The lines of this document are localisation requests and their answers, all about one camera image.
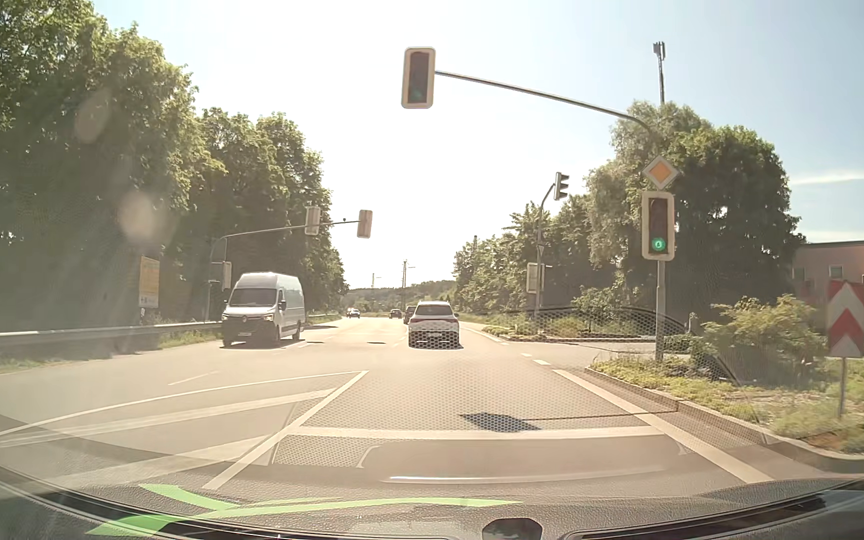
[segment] white car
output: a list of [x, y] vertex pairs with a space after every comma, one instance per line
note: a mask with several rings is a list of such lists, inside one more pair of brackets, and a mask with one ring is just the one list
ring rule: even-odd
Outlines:
[[409, 347], [427, 348], [433, 343], [459, 347], [459, 316], [447, 301], [420, 301], [409, 319]]

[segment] chevron sign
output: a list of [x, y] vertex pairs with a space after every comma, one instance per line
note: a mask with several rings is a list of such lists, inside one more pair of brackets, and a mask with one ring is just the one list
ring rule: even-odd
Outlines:
[[840, 359], [861, 359], [864, 352], [864, 287], [845, 279], [828, 282], [825, 327], [828, 355]]

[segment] asphalt road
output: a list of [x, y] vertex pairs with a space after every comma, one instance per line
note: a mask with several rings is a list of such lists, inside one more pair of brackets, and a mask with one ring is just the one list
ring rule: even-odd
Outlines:
[[210, 342], [0, 374], [0, 465], [184, 514], [208, 506], [197, 497], [540, 504], [829, 476], [583, 375], [648, 344], [477, 328], [462, 324], [460, 348], [420, 350], [401, 320], [351, 319], [277, 348]]

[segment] white lane marking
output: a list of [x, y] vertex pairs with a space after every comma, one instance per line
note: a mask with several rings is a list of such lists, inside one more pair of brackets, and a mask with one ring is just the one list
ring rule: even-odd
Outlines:
[[75, 472], [56, 478], [50, 478], [47, 482], [60, 485], [67, 489], [76, 489], [87, 485], [126, 485], [154, 477], [172, 475], [189, 469], [195, 469], [206, 465], [221, 463], [223, 461], [238, 460], [240, 456], [255, 447], [263, 437], [236, 441], [232, 443], [213, 446], [210, 448], [194, 449], [175, 455], [165, 455], [153, 459], [145, 459], [134, 463], [124, 463], [105, 467], [95, 471]]
[[598, 472], [560, 472], [521, 476], [389, 476], [382, 480], [385, 484], [527, 484], [537, 482], [585, 481], [612, 477], [625, 477], [645, 473], [660, 473], [666, 469], [659, 465], [643, 465], [630, 469], [609, 469]]
[[189, 376], [188, 378], [183, 378], [182, 380], [176, 380], [175, 382], [169, 382], [168, 387], [173, 387], [174, 385], [181, 385], [182, 383], [188, 383], [189, 381], [195, 381], [196, 379], [201, 379], [202, 377], [208, 377], [209, 375], [215, 375], [219, 372], [210, 371], [208, 373], [197, 374], [195, 376]]
[[738, 478], [740, 481], [746, 484], [770, 482], [774, 480], [772, 476], [760, 471], [759, 469], [753, 467], [752, 465], [749, 465], [744, 461], [732, 457], [721, 448], [714, 447], [713, 445], [696, 437], [688, 431], [685, 431], [684, 429], [673, 425], [672, 423], [668, 423], [666, 420], [659, 418], [651, 412], [647, 412], [644, 408], [618, 397], [616, 394], [613, 394], [605, 388], [596, 386], [595, 384], [592, 384], [584, 378], [571, 374], [568, 371], [564, 371], [561, 369], [556, 369], [552, 371], [565, 377], [579, 387], [582, 387], [589, 392], [595, 394], [596, 396], [608, 401], [619, 409], [629, 412], [630, 414], [634, 414], [635, 418], [638, 418], [649, 426], [652, 426], [657, 430], [663, 432], [664, 434], [666, 434], [666, 436], [672, 437], [673, 439], [675, 439], [676, 442], [678, 442], [678, 444], [681, 444], [686, 448], [690, 448], [692, 452], [698, 454], [706, 460], [711, 461], [715, 465], [718, 465], [719, 468], [721, 468], [723, 471], [726, 471], [727, 473], [733, 475], [734, 477]]
[[484, 337], [486, 337], [486, 338], [488, 338], [488, 339], [491, 339], [492, 341], [494, 341], [494, 342], [496, 342], [496, 343], [505, 343], [505, 342], [502, 341], [501, 339], [495, 337], [494, 335], [491, 335], [491, 334], [489, 334], [489, 333], [486, 333], [486, 332], [484, 332], [484, 331], [479, 331], [479, 330], [477, 330], [477, 329], [475, 329], [475, 328], [470, 328], [470, 327], [464, 327], [463, 329], [464, 329], [464, 330], [468, 330], [469, 332], [471, 332], [471, 333], [473, 333], [473, 334], [477, 334], [477, 335], [479, 335], [479, 336], [484, 336]]
[[597, 439], [602, 437], [662, 436], [652, 425], [618, 427], [582, 427], [576, 429], [529, 429], [527, 431], [487, 431], [486, 429], [367, 429], [362, 427], [320, 427], [301, 425], [292, 429], [290, 436], [345, 437], [353, 439], [394, 440], [542, 440], [542, 439]]
[[301, 426], [303, 423], [306, 423], [306, 420], [312, 418], [312, 415], [324, 409], [328, 404], [335, 401], [336, 398], [342, 395], [343, 392], [352, 388], [353, 385], [359, 382], [360, 379], [366, 376], [369, 373], [368, 370], [360, 371], [359, 374], [356, 374], [354, 377], [348, 380], [345, 384], [339, 387], [338, 390], [332, 392], [331, 394], [325, 396], [324, 399], [317, 402], [312, 408], [308, 409], [301, 416], [295, 418], [291, 423], [282, 427], [282, 430], [274, 433], [269, 438], [265, 439], [261, 444], [252, 448], [247, 454], [243, 455], [239, 458], [238, 461], [232, 463], [227, 469], [222, 472], [219, 472], [219, 475], [210, 479], [205, 485], [202, 486], [203, 489], [219, 489], [226, 482], [233, 479], [233, 477], [242, 472], [243, 469], [251, 465], [253, 462], [258, 460], [263, 454], [268, 452], [272, 447], [282, 441], [285, 436], [291, 435], [296, 428]]
[[181, 410], [177, 412], [170, 412], [167, 414], [155, 414], [139, 418], [127, 418], [125, 420], [113, 420], [111, 422], [92, 423], [88, 425], [53, 427], [52, 429], [44, 433], [36, 433], [33, 435], [25, 436], [19, 435], [17, 437], [9, 437], [3, 439], [0, 441], [0, 448], [12, 448], [29, 444], [39, 444], [44, 442], [68, 439], [72, 437], [101, 436], [103, 434], [124, 432], [126, 430], [137, 430], [140, 428], [151, 428], [153, 426], [174, 424], [176, 422], [186, 422], [188, 420], [198, 420], [200, 418], [210, 418], [212, 416], [219, 416], [222, 414], [254, 411], [258, 409], [265, 409], [268, 407], [275, 407], [280, 405], [294, 404], [308, 400], [325, 398], [334, 390], [335, 388], [326, 388], [324, 390], [303, 392], [301, 394], [293, 394], [291, 396], [256, 399], [252, 401], [209, 406], [192, 410]]
[[286, 381], [299, 381], [302, 379], [316, 379], [318, 377], [331, 377], [333, 375], [348, 375], [351, 373], [358, 373], [358, 372], [357, 371], [340, 371], [338, 373], [304, 374], [302, 376], [289, 376], [287, 378], [272, 378], [269, 380], [257, 380], [255, 382], [242, 382], [239, 384], [230, 384], [228, 386], [217, 386], [215, 388], [201, 388], [199, 390], [190, 390], [188, 392], [180, 392], [178, 394], [169, 394], [167, 396], [155, 396], [154, 398], [136, 399], [135, 401], [126, 401], [124, 403], [115, 403], [115, 404], [111, 404], [111, 405], [100, 406], [97, 408], [90, 408], [89, 410], [80, 410], [78, 412], [73, 412], [70, 414], [63, 414], [62, 416], [55, 416], [54, 418], [46, 418], [45, 420], [39, 420], [37, 422], [23, 423], [22, 425], [17, 425], [15, 427], [10, 427], [8, 429], [3, 429], [2, 431], [0, 431], [0, 436], [7, 436], [8, 434], [14, 434], [15, 432], [21, 432], [23, 430], [28, 430], [29, 428], [37, 428], [39, 426], [44, 426], [46, 424], [51, 424], [53, 422], [59, 422], [60, 420], [68, 420], [69, 418], [76, 418], [76, 417], [83, 416], [86, 414], [92, 414], [93, 412], [112, 411], [114, 409], [120, 409], [123, 407], [128, 407], [128, 406], [133, 406], [133, 405], [149, 404], [151, 402], [157, 402], [159, 400], [167, 400], [170, 398], [180, 398], [183, 396], [202, 394], [203, 392], [214, 392], [216, 390], [229, 390], [230, 388], [254, 387], [256, 385], [269, 385], [270, 383], [284, 383]]

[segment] traffic light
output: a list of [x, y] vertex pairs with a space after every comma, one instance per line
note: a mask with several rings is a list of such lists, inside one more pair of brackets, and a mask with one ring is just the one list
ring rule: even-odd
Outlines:
[[675, 198], [667, 191], [642, 191], [642, 257], [675, 259]]
[[309, 237], [319, 234], [319, 224], [322, 223], [322, 209], [318, 206], [305, 207], [305, 233]]
[[435, 49], [409, 47], [405, 49], [405, 68], [402, 73], [402, 107], [428, 109], [432, 107], [432, 88], [435, 86]]
[[372, 211], [359, 210], [359, 230], [356, 237], [367, 239], [372, 236]]
[[569, 185], [566, 183], [566, 180], [569, 179], [568, 174], [555, 173], [555, 197], [554, 199], [558, 201], [559, 199], [565, 199], [569, 196], [566, 193], [566, 190], [569, 189]]

